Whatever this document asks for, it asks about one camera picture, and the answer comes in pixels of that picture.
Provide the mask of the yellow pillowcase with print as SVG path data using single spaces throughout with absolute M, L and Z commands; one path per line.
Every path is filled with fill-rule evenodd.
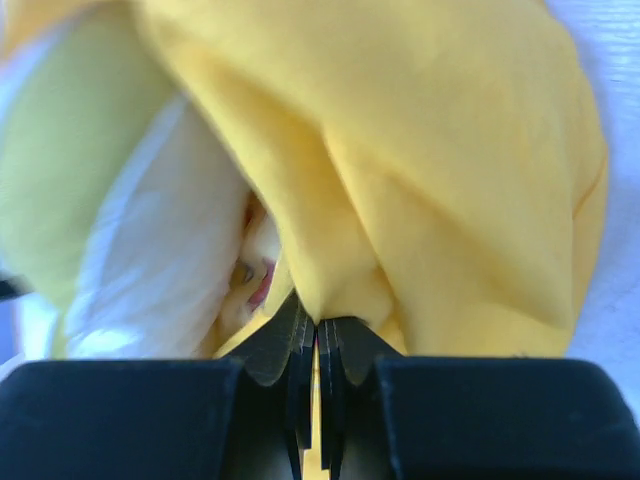
M 1 64 L 123 4 L 279 242 L 291 292 L 407 353 L 563 355 L 597 261 L 608 148 L 542 1 L 5 1 Z

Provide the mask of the white pillow with yellow edge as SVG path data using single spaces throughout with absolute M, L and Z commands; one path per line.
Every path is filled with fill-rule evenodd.
M 275 227 L 123 4 L 1 65 L 1 271 L 27 361 L 210 357 L 261 307 Z

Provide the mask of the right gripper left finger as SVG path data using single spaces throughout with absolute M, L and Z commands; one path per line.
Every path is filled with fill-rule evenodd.
M 24 364 L 1 384 L 1 475 L 298 479 L 314 339 L 291 295 L 216 360 Z

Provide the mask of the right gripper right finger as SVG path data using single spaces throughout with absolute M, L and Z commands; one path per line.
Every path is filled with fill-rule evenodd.
M 635 479 L 639 430 L 580 360 L 404 356 L 355 318 L 317 331 L 334 479 Z

